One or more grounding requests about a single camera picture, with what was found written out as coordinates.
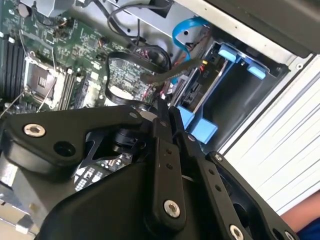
metal bolt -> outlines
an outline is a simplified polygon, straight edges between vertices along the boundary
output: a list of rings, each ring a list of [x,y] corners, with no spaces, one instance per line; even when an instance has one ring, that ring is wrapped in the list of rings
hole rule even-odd
[[[164,202],[164,210],[165,212],[172,218],[178,218],[180,216],[180,208],[178,204],[176,204],[174,201],[167,200]]]
[[[304,65],[303,65],[302,63],[298,63],[298,64],[295,66],[295,68],[296,68],[297,70],[301,70],[303,67],[304,67]]]
[[[165,121],[160,121],[161,125],[164,126],[164,127],[167,127],[167,123]]]
[[[222,157],[219,154],[214,155],[214,158],[217,159],[219,162],[222,161]]]
[[[236,240],[244,240],[244,234],[241,232],[241,230],[236,225],[230,226],[230,233]]]
[[[291,235],[290,232],[285,231],[284,233],[285,233],[286,237],[287,237],[289,240],[295,240],[295,238]]]
[[[43,126],[35,123],[30,123],[24,126],[23,131],[26,135],[33,138],[40,138],[46,134],[46,130]]]
[[[138,115],[137,115],[137,114],[135,114],[135,113],[133,113],[133,112],[130,112],[130,113],[129,113],[129,115],[130,115],[131,117],[135,118],[135,119],[137,119],[137,118],[138,118]]]
[[[192,142],[194,142],[196,139],[192,135],[188,135],[188,139],[190,139]]]

wire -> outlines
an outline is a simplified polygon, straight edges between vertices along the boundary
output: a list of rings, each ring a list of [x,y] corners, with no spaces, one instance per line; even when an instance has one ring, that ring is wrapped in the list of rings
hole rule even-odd
[[[93,0],[94,4],[99,8],[99,10],[103,13],[103,15],[109,19],[110,13],[107,11],[107,9],[104,7],[104,5],[99,0]],[[109,23],[112,25],[115,31],[122,34],[124,38],[129,38],[125,31],[122,30],[121,27],[117,24],[117,22],[113,19],[109,19]]]
[[[23,34],[22,34],[22,30],[21,30],[21,29],[19,30],[19,37],[20,37],[20,41],[21,41],[22,48],[23,48],[23,51],[24,51],[24,55],[25,55],[26,57],[28,57],[29,54],[28,54],[27,51],[26,51],[24,36],[23,36]]]
[[[134,49],[132,50],[132,52],[136,52],[137,50],[140,50],[140,49],[147,50],[147,51],[152,50],[163,57],[163,60],[165,61],[164,65],[167,66],[167,68],[169,70],[171,70],[171,68],[172,68],[171,58],[170,58],[169,54],[162,47],[160,47],[158,45],[139,46],[139,42],[140,42],[140,38],[141,38],[141,36],[140,36],[141,35],[140,19],[137,20],[137,36],[133,36],[133,38],[132,38],[132,36],[129,36],[124,30],[122,30],[122,28],[117,24],[117,22],[112,17],[112,14],[117,14],[117,13],[123,11],[125,7],[126,8],[133,8],[133,7],[138,6],[138,8],[143,8],[143,6],[146,6],[145,8],[149,8],[149,9],[166,9],[173,4],[173,1],[165,7],[156,7],[156,6],[143,5],[143,4],[127,5],[127,6],[119,7],[118,9],[116,9],[115,10],[115,11],[117,11],[116,13],[114,13],[115,11],[113,11],[112,13],[109,13],[108,10],[104,7],[104,5],[99,0],[93,0],[93,2],[100,9],[100,11],[103,13],[103,15],[107,18],[107,23],[108,23],[108,26],[111,29],[111,31],[126,38],[129,42],[129,44],[134,46]]]
[[[120,52],[120,51],[114,51],[114,52],[109,53],[107,55],[106,61],[105,61],[105,72],[106,72],[106,77],[107,77],[107,80],[105,83],[105,92],[104,92],[105,96],[115,104],[128,105],[128,106],[131,106],[136,109],[145,109],[145,110],[150,109],[151,112],[156,113],[157,110],[154,107],[150,106],[148,103],[144,103],[139,100],[125,99],[125,98],[122,98],[122,97],[119,97],[119,96],[113,94],[110,91],[110,89],[109,89],[109,84],[110,84],[110,80],[111,80],[110,59],[126,60],[129,62],[135,63],[135,64],[137,64],[145,69],[148,69],[152,72],[158,73],[158,74],[165,73],[166,70],[158,67],[157,65],[155,65],[151,62],[147,62],[147,61],[145,61],[135,55],[132,55],[132,54],[126,53],[126,52]]]
[[[140,36],[138,34],[137,34],[137,36],[129,36],[127,34],[124,35],[122,32],[114,31],[111,28],[110,19],[114,19],[116,14],[118,14],[118,13],[120,13],[120,12],[126,10],[126,9],[139,8],[139,9],[163,10],[163,9],[167,9],[167,8],[171,7],[173,3],[174,3],[174,1],[171,0],[166,6],[152,6],[152,5],[141,4],[141,3],[140,4],[130,4],[130,5],[126,5],[126,6],[121,6],[118,9],[116,9],[113,12],[110,13],[109,17],[107,18],[107,25],[111,29],[111,31],[113,31],[117,35],[120,35],[120,36],[125,37],[125,38],[139,39]]]
[[[190,59],[175,66],[172,70],[162,74],[150,75],[143,73],[140,76],[140,80],[145,84],[159,84],[177,78],[194,68],[199,68],[202,64],[207,65],[208,62],[202,59]]]
[[[190,49],[189,49],[189,52],[191,53],[200,44],[203,44],[203,43],[206,44],[206,39],[207,40],[210,39],[210,31],[208,31],[206,34],[204,34],[204,36],[199,41],[197,41],[196,43],[193,43],[192,47],[190,47]],[[178,65],[178,64],[182,63],[185,60],[186,56],[187,56],[187,53],[184,52],[182,54],[182,56],[174,63],[174,65]]]
[[[3,110],[3,112],[0,114],[0,119],[3,117],[3,115],[13,106],[13,104],[15,104],[16,101],[19,100],[19,98],[21,98],[21,96],[25,93],[25,91],[23,90],[11,103],[10,105]]]
[[[172,31],[172,40],[173,40],[173,43],[178,48],[180,48],[182,51],[184,51],[186,53],[185,60],[190,59],[190,53],[189,53],[187,46],[185,44],[181,43],[180,41],[178,41],[177,36],[189,28],[200,27],[200,26],[207,25],[207,24],[209,24],[209,22],[207,20],[203,19],[202,17],[196,16],[193,18],[186,19],[174,27],[174,29]]]

blue plastic latch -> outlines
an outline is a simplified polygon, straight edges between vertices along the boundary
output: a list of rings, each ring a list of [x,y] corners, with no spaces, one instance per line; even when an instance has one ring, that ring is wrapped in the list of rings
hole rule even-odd
[[[247,70],[261,80],[266,77],[266,69],[255,62],[251,62]]]
[[[182,122],[183,122],[183,127],[184,127],[184,129],[186,129],[189,126],[189,124],[191,123],[191,121],[194,119],[195,114],[180,105],[178,106],[178,109],[180,110],[180,114],[181,114],[181,118],[182,118]]]
[[[207,144],[218,127],[212,122],[201,118],[197,125],[191,131],[191,134],[200,142]]]
[[[225,59],[234,63],[237,59],[238,53],[236,50],[232,49],[231,47],[228,47],[228,46],[222,44],[218,54],[220,56],[224,57]]]

black screw hole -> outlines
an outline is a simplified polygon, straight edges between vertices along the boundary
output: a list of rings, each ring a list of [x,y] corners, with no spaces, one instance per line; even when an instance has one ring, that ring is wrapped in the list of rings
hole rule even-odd
[[[221,192],[221,187],[219,187],[218,185],[215,185],[215,189],[217,189],[219,192]]]
[[[278,240],[285,240],[284,236],[277,230],[277,229],[272,229],[272,232],[274,233],[276,239]]]
[[[167,167],[168,169],[170,169],[170,170],[172,170],[172,169],[174,168],[170,163],[167,163],[167,164],[166,164],[166,167]]]
[[[238,230],[234,230],[234,233],[235,233],[235,235],[237,236],[237,237],[240,237],[241,236],[241,234],[240,234],[240,232],[238,231]]]
[[[53,145],[53,149],[63,157],[71,157],[76,154],[76,148],[68,141],[57,141]]]
[[[32,132],[34,134],[38,134],[38,133],[40,133],[40,129],[35,126],[32,126],[32,127],[30,127],[30,132]]]

black plastic bracket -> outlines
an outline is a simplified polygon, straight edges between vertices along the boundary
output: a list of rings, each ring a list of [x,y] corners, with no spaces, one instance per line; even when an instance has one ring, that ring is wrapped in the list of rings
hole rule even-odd
[[[212,222],[218,224],[219,235],[222,239],[235,239],[232,235],[231,226],[236,226],[244,239],[251,240],[252,238],[237,216],[216,166],[205,159],[196,138],[184,131],[179,110],[171,108],[169,113],[170,119],[175,122],[172,127],[174,131],[173,140],[179,146],[179,149],[183,150],[180,152],[183,174],[199,182],[204,188],[210,207],[208,211],[211,212]]]
[[[238,215],[253,239],[286,239],[288,233],[299,239],[222,155],[212,151],[205,158],[216,165],[224,184],[229,186],[229,197],[238,206]]]
[[[111,137],[120,127],[137,128],[142,122],[140,114],[125,105],[14,115],[4,125],[2,155],[19,167],[64,181],[84,159],[88,133],[101,131]],[[24,127],[28,124],[43,127],[45,134],[27,135]]]
[[[165,120],[153,120],[153,146],[147,158],[148,197],[146,224],[154,234],[168,238],[187,221],[178,146],[172,143],[168,109],[159,111]]]

